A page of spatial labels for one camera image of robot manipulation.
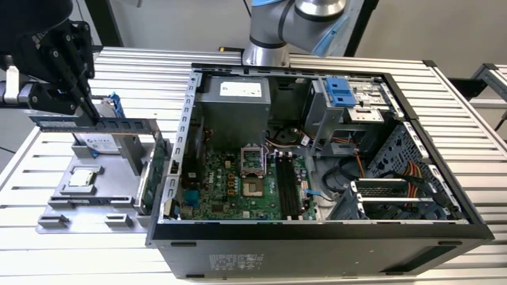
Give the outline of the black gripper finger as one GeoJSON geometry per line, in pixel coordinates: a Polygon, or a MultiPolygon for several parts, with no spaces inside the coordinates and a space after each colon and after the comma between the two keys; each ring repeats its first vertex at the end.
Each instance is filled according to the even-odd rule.
{"type": "Polygon", "coordinates": [[[65,21],[52,30],[51,61],[59,79],[58,86],[70,109],[78,115],[78,125],[94,125],[99,111],[91,99],[90,79],[95,78],[91,27],[86,21],[65,21]]]}
{"type": "Polygon", "coordinates": [[[38,111],[74,116],[78,125],[97,125],[98,110],[90,95],[79,87],[62,91],[51,84],[34,83],[28,106],[38,111]]]}

